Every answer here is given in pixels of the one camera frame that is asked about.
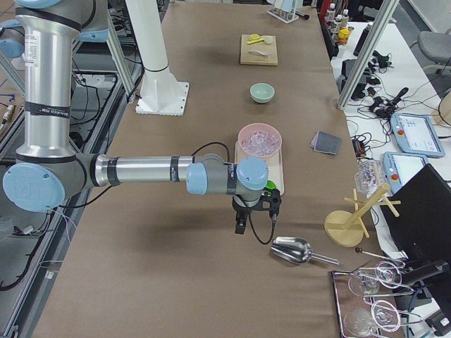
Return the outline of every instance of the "white support column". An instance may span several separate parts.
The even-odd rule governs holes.
[[[142,63],[144,77],[136,112],[183,115],[189,84],[171,74],[156,0],[126,0]]]

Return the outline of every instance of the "wooden cutting board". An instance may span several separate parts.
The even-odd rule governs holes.
[[[249,34],[241,35],[241,54],[240,64],[242,65],[278,65],[277,59],[277,42],[276,37],[273,35],[267,35],[273,37],[272,44],[265,44],[264,42],[257,42],[256,44],[247,44],[249,41]],[[250,53],[252,49],[267,52],[271,54],[268,56],[255,55]]]

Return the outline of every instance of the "brown paper tabletop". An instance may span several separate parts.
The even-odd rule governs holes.
[[[190,83],[185,114],[138,115],[129,106],[109,155],[189,155],[211,141],[233,152],[242,127],[273,125],[285,174],[276,236],[303,237],[341,270],[356,268],[366,257],[323,230],[329,212],[352,210],[343,197],[357,164],[333,105],[338,92],[318,20],[287,25],[266,9],[171,4],[163,33],[172,73]],[[277,67],[239,65],[241,34],[254,32],[277,37]],[[251,100],[257,82],[276,89],[269,104]],[[342,137],[336,157],[311,150],[317,130]],[[225,156],[219,146],[206,152]],[[266,240],[268,215],[253,220]],[[230,196],[190,195],[184,182],[111,189],[87,207],[34,337],[337,337],[334,266],[290,264],[260,245],[249,224],[244,235],[234,229]],[[376,242],[371,232],[362,246],[375,251]]]

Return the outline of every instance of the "tablet screen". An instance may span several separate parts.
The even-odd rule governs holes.
[[[406,184],[412,177],[414,177],[423,167],[424,162],[421,157],[393,155],[395,160],[396,170],[400,176],[401,185]]]
[[[410,149],[439,152],[425,118],[405,115],[398,118]]]

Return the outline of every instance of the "white spoon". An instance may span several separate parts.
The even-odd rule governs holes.
[[[249,52],[251,54],[261,55],[261,56],[270,56],[272,54],[270,51],[259,51],[258,49],[251,49]]]

